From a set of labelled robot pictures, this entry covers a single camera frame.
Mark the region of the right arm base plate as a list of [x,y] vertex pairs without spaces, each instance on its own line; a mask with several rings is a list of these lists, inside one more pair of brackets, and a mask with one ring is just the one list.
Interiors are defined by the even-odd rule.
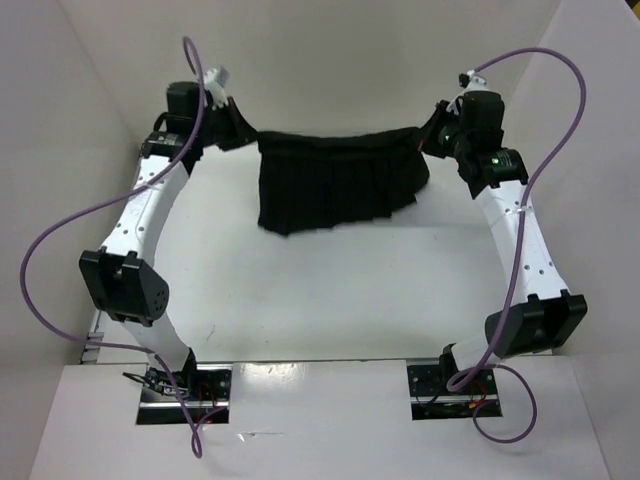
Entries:
[[413,421],[472,418],[477,408],[479,418],[502,416],[492,370],[457,392],[446,388],[444,370],[433,359],[409,361],[406,372]]

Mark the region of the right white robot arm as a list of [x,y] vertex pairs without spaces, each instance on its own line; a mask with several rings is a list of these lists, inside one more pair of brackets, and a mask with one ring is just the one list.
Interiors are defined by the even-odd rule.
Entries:
[[481,367],[563,346],[586,316],[552,260],[531,199],[532,180],[518,151],[503,146],[505,105],[493,91],[466,91],[443,100],[423,131],[423,152],[455,160],[482,210],[507,280],[501,309],[474,337],[447,346],[438,380],[462,392]]

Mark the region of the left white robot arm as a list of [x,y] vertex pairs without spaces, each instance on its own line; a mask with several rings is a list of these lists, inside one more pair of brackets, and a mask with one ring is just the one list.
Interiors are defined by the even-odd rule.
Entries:
[[239,148],[255,132],[218,80],[172,83],[166,99],[166,111],[141,146],[136,195],[100,248],[81,254],[79,268],[97,309],[121,324],[147,355],[149,369],[140,383],[184,400],[197,392],[200,377],[192,349],[167,313],[169,285],[154,268],[157,244],[205,148]]

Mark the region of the black pleated skirt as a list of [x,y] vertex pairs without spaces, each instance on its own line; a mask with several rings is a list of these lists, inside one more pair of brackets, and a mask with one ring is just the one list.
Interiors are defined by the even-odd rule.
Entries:
[[351,137],[260,132],[258,225],[287,237],[390,218],[416,202],[430,177],[418,132],[416,127]]

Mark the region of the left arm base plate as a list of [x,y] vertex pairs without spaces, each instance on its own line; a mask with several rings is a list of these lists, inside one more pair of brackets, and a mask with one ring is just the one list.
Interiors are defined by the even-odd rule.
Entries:
[[[231,364],[204,364],[194,372],[191,386],[180,388],[186,409],[195,424],[226,424],[229,421],[232,372]],[[148,368],[144,374],[124,372],[122,376],[141,386],[137,425],[187,422],[164,373]]]

